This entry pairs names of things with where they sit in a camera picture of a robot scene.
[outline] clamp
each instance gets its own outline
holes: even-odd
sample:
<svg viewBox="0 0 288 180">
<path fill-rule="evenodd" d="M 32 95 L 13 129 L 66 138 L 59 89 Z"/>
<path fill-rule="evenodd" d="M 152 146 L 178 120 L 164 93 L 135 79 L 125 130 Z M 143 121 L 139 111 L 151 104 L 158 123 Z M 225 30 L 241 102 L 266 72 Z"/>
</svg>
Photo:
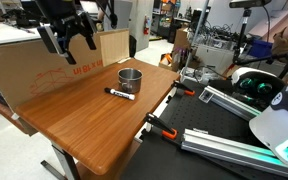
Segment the clamp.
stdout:
<svg viewBox="0 0 288 180">
<path fill-rule="evenodd" d="M 195 95 L 195 91 L 193 91 L 192 89 L 190 89 L 189 87 L 187 87 L 186 85 L 184 85 L 184 84 L 182 84 L 182 83 L 180 83 L 178 81 L 174 81 L 171 86 L 179 88 L 179 89 L 183 89 L 184 93 L 189 95 L 189 96 L 194 96 Z"/>
<path fill-rule="evenodd" d="M 144 121 L 162 129 L 162 135 L 169 139 L 175 139 L 177 136 L 177 130 L 170 128 L 165 122 L 163 122 L 160 118 L 151 113 L 146 113 Z"/>
</svg>

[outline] metal cup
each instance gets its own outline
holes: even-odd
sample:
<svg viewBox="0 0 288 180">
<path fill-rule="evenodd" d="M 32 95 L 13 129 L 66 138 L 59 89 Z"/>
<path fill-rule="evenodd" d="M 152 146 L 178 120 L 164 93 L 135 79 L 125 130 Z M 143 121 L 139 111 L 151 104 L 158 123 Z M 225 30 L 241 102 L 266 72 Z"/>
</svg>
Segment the metal cup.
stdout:
<svg viewBox="0 0 288 180">
<path fill-rule="evenodd" d="M 126 93 L 136 93 L 141 89 L 142 72 L 132 68 L 118 71 L 120 90 Z"/>
</svg>

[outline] black marker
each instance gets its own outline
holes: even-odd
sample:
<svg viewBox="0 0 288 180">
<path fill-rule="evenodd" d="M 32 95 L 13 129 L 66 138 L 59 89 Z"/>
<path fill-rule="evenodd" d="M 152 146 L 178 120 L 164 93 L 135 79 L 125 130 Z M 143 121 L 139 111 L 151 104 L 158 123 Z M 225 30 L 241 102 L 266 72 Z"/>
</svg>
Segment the black marker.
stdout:
<svg viewBox="0 0 288 180">
<path fill-rule="evenodd" d="M 110 94 L 114 94 L 116 96 L 120 96 L 126 99 L 130 99 L 130 100 L 134 100 L 135 99 L 135 95 L 134 94 L 127 94 L 127 93 L 123 93 L 120 91 L 116 91 L 115 89 L 110 89 L 110 88 L 105 88 L 104 89 L 105 92 L 110 93 Z"/>
</svg>

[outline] wooden tabletop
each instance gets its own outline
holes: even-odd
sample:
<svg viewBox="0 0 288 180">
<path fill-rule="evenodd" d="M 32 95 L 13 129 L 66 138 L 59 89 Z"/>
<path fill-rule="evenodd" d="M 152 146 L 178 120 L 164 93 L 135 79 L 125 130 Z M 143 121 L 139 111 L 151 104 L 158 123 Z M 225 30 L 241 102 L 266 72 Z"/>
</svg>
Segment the wooden tabletop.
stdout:
<svg viewBox="0 0 288 180">
<path fill-rule="evenodd" d="M 135 68 L 143 73 L 135 100 L 104 92 L 118 89 L 117 72 Z M 130 145 L 171 89 L 179 74 L 138 60 L 112 64 L 100 73 L 34 98 L 16 113 L 61 146 L 95 174 L 105 174 Z"/>
</svg>

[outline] gray floor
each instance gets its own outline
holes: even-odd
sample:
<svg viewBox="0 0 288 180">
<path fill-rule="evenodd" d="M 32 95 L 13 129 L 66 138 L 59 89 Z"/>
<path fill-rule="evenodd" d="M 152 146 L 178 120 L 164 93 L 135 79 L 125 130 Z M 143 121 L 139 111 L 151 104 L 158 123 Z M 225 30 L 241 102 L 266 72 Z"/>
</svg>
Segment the gray floor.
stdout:
<svg viewBox="0 0 288 180">
<path fill-rule="evenodd" d="M 136 59 L 158 65 L 163 53 L 171 52 L 173 44 L 166 40 L 152 41 L 148 48 L 136 53 Z M 51 143 L 41 134 L 29 137 L 0 115 L 0 179 L 55 180 L 40 164 L 47 160 L 62 174 Z"/>
</svg>

